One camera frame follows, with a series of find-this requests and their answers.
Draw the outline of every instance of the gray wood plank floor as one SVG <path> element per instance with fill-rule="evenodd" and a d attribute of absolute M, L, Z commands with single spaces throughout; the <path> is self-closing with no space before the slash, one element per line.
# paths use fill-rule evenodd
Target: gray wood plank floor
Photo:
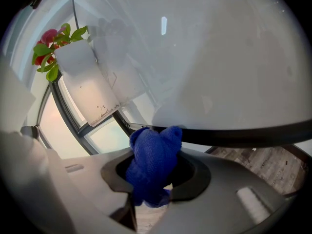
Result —
<path fill-rule="evenodd" d="M 283 195 L 300 189 L 306 175 L 304 163 L 282 147 L 256 150 L 219 147 L 212 155 L 242 164 Z M 167 206 L 149 208 L 144 204 L 136 207 L 137 232 L 148 233 L 166 209 Z"/>

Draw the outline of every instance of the blue towel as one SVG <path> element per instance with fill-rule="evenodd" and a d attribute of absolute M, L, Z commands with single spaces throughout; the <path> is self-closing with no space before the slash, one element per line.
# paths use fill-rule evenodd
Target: blue towel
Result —
<path fill-rule="evenodd" d="M 149 207 L 169 203 L 169 190 L 163 189 L 167 176 L 177 164 L 176 154 L 182 145 L 182 130 L 172 126 L 161 133 L 148 127 L 135 131 L 130 136 L 130 147 L 135 158 L 126 171 L 126 180 L 134 187 L 136 206 L 143 201 Z"/>

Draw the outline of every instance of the potted plant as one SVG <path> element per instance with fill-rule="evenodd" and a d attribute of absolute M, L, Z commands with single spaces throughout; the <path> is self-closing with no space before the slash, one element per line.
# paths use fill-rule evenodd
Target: potted plant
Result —
<path fill-rule="evenodd" d="M 47 73 L 46 79 L 48 81 L 54 81 L 59 72 L 59 65 L 54 51 L 71 42 L 83 40 L 82 35 L 86 30 L 87 26 L 75 30 L 72 35 L 70 35 L 70 25 L 65 23 L 58 31 L 56 29 L 49 29 L 46 31 L 34 47 L 32 64 L 40 66 L 37 72 Z"/>

